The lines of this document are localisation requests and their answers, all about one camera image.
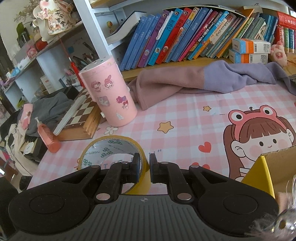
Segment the pink cylinder container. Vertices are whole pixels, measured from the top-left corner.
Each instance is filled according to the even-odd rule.
[[[137,108],[113,56],[92,62],[79,76],[110,125],[124,126],[136,117]]]

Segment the white flower print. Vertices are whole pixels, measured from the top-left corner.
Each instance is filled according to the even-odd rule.
[[[118,128],[117,127],[113,127],[113,126],[109,126],[106,128],[106,131],[104,133],[105,136],[109,136],[109,135],[113,135],[114,131],[117,131]]]

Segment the frog headband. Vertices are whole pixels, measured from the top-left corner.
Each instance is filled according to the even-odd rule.
[[[275,121],[278,123],[281,127],[286,129],[286,126],[277,118],[276,111],[268,106],[268,105],[263,105],[260,107],[260,112],[251,112],[251,113],[244,113],[241,110],[232,110],[228,114],[228,118],[232,124],[235,125],[234,128],[234,138],[239,141],[239,134],[242,130],[243,125],[250,119],[256,118],[256,117],[262,117],[262,118],[267,118],[270,120]]]

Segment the orange bottle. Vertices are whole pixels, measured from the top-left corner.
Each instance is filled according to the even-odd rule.
[[[37,121],[38,133],[44,144],[51,153],[56,153],[61,148],[61,142],[45,124],[38,120],[38,117],[36,117],[35,120]]]

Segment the pink cat paw toy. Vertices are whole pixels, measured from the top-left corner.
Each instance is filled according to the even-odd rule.
[[[271,46],[270,59],[273,62],[277,62],[282,68],[287,66],[287,55],[281,41]]]

